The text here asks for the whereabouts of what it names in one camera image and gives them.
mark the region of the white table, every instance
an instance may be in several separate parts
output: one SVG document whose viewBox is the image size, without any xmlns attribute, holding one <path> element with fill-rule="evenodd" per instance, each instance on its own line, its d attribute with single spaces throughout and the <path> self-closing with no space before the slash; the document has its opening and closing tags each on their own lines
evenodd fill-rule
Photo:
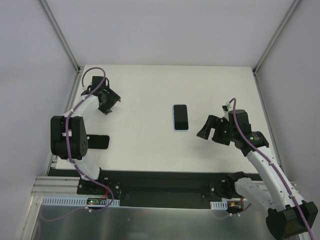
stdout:
<svg viewBox="0 0 320 240">
<path fill-rule="evenodd" d="M 110 136 L 106 150 L 89 149 L 87 155 L 103 170 L 256 173 L 234 147 L 196 137 L 208 115 L 223 116 L 222 105 L 237 98 L 253 131 L 261 131 L 271 146 L 266 119 L 250 67 L 86 65 L 105 69 L 110 87 L 121 96 L 105 116 L 95 111 L 85 123 L 87 134 Z M 100 70 L 88 72 L 84 85 Z M 80 84 L 75 101 L 83 88 Z M 173 105 L 186 104 L 189 131 L 173 128 Z M 57 169 L 73 169 L 59 159 Z"/>
</svg>

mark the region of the phone screen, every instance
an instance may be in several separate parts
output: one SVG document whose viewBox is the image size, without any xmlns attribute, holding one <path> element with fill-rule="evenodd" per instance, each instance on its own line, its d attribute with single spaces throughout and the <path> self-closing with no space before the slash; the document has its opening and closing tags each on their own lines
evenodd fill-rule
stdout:
<svg viewBox="0 0 320 240">
<path fill-rule="evenodd" d="M 189 129 L 187 105 L 173 105 L 174 129 L 186 131 Z"/>
</svg>

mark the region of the white wall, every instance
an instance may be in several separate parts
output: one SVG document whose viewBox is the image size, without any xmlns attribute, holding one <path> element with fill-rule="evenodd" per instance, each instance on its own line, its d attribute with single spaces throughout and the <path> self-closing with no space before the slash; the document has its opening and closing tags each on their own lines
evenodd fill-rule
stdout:
<svg viewBox="0 0 320 240">
<path fill-rule="evenodd" d="M 320 208 L 320 2 L 304 0 L 258 73 L 281 161 Z M 320 216 L 312 228 L 320 237 Z"/>
<path fill-rule="evenodd" d="M 254 67 L 292 0 L 48 0 L 81 66 Z"/>
<path fill-rule="evenodd" d="M 0 239 L 16 237 L 75 71 L 36 0 L 0 6 Z"/>
</svg>

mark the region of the purple cable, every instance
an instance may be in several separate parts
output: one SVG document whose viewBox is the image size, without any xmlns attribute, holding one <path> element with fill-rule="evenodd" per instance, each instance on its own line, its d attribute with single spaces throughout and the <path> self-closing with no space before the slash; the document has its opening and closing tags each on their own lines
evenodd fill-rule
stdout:
<svg viewBox="0 0 320 240">
<path fill-rule="evenodd" d="M 271 163 L 271 160 L 262 152 L 260 151 L 258 148 L 256 148 L 247 138 L 246 136 L 243 134 L 243 132 L 241 131 L 240 129 L 240 126 L 239 126 L 239 123 L 238 123 L 238 120 L 237 120 L 237 116 L 236 116 L 236 103 L 237 103 L 237 99 L 234 97 L 232 98 L 230 101 L 229 101 L 229 104 L 230 103 L 233 103 L 233 119 L 234 119 L 234 123 L 235 123 L 235 126 L 236 126 L 236 129 L 238 130 L 239 134 L 241 135 L 241 137 L 243 138 L 243 140 L 252 148 L 254 149 L 257 153 L 259 153 L 269 164 L 270 166 L 272 166 L 272 168 L 275 170 L 275 172 L 278 174 L 279 178 L 281 179 L 281 182 L 283 183 L 285 189 L 287 190 L 287 192 L 289 193 L 289 195 L 292 195 L 292 191 L 289 187 L 289 185 L 287 184 L 285 178 L 282 176 L 281 172 L 279 171 L 279 169 L 273 164 Z M 302 218 L 302 221 L 310 235 L 310 238 L 311 240 L 316 240 L 313 232 L 311 231 L 311 228 L 304 216 L 304 213 L 302 212 L 299 204 L 298 204 L 298 201 L 296 200 L 296 198 L 294 196 L 291 197 L 294 205 L 296 206 L 301 218 Z"/>
<path fill-rule="evenodd" d="M 109 207 L 109 206 L 113 203 L 113 201 L 115 200 L 114 193 L 111 191 L 111 189 L 110 189 L 108 186 L 106 186 L 106 185 L 104 185 L 104 184 L 102 184 L 102 183 L 100 183 L 100 182 L 97 182 L 96 180 L 92 179 L 91 177 L 85 175 L 85 174 L 79 169 L 79 167 L 77 166 L 76 162 L 72 159 L 71 148 L 70 148 L 70 139 L 69 139 L 69 120 L 70 120 L 71 116 L 74 114 L 74 111 L 77 110 L 77 109 L 81 106 L 81 104 L 83 104 L 83 103 L 85 102 L 86 99 L 88 99 L 92 94 L 94 94 L 95 91 L 97 91 L 97 90 L 100 88 L 100 86 L 104 83 L 104 80 L 106 79 L 106 72 L 105 72 L 105 70 L 103 70 L 101 67 L 91 67 L 91 68 L 89 68 L 87 71 L 84 72 L 84 74 L 83 74 L 83 76 L 82 76 L 82 80 L 84 79 L 84 77 L 85 77 L 85 75 L 87 74 L 87 72 L 89 72 L 89 71 L 91 71 L 91 70 L 93 70 L 93 69 L 99 69 L 99 70 L 101 70 L 101 71 L 103 72 L 103 78 L 102 78 L 101 82 L 98 84 L 98 86 L 96 86 L 95 89 L 93 89 L 84 99 L 82 99 L 81 101 L 79 101 L 79 102 L 75 105 L 75 107 L 73 108 L 73 111 L 71 111 L 71 112 L 69 113 L 69 115 L 67 116 L 67 118 L 66 118 L 66 120 L 65 120 L 65 140 L 66 140 L 66 149 L 67 149 L 67 152 L 68 152 L 68 159 L 69 159 L 69 161 L 70 161 L 72 164 L 74 164 L 74 167 L 75 167 L 75 169 L 79 172 L 79 174 L 80 174 L 81 176 L 84 176 L 85 178 L 89 179 L 91 182 L 93 182 L 93 183 L 95 183 L 95 184 L 97 184 L 97 185 L 105 188 L 105 189 L 106 189 L 107 191 L 109 191 L 109 193 L 111 194 L 112 200 L 111 200 L 106 206 L 104 206 L 103 208 L 98 209 L 98 210 L 93 210 L 93 212 L 101 212 L 101 211 L 103 211 L 104 209 L 106 209 L 107 207 Z"/>
<path fill-rule="evenodd" d="M 248 209 L 250 209 L 252 207 L 252 204 L 250 203 L 245 209 L 243 209 L 241 212 L 239 212 L 239 214 L 242 214 L 242 213 L 244 213 L 244 212 L 246 212 Z M 223 217 L 216 217 L 216 216 L 214 216 L 214 215 L 212 215 L 215 219 L 217 219 L 217 220 L 224 220 L 224 219 L 227 219 L 227 218 L 229 218 L 229 217 L 232 217 L 232 216 L 235 216 L 235 215 L 237 215 L 238 216 L 238 214 L 232 214 L 232 215 L 230 215 L 230 214 L 228 214 L 228 215 L 225 215 L 225 216 L 223 216 Z"/>
<path fill-rule="evenodd" d="M 45 221 L 45 222 L 51 223 L 51 222 L 55 222 L 55 221 L 58 221 L 58 220 L 60 220 L 60 219 L 63 219 L 63 218 L 65 218 L 66 216 L 68 216 L 68 215 L 70 215 L 70 214 L 72 214 L 72 213 L 74 213 L 74 212 L 76 212 L 76 211 L 78 211 L 78 210 L 80 210 L 80 209 L 86 209 L 86 208 L 83 207 L 83 206 L 77 207 L 77 208 L 73 209 L 72 211 L 69 211 L 68 213 L 66 213 L 66 214 L 64 214 L 64 215 L 62 215 L 62 216 L 59 216 L 59 217 L 56 217 L 56 218 L 52 218 L 52 219 L 47 219 L 47 218 L 44 218 L 44 216 L 42 215 L 42 212 L 43 212 L 44 208 L 41 207 L 40 212 L 39 212 L 39 218 L 40 218 L 41 220 Z"/>
</svg>

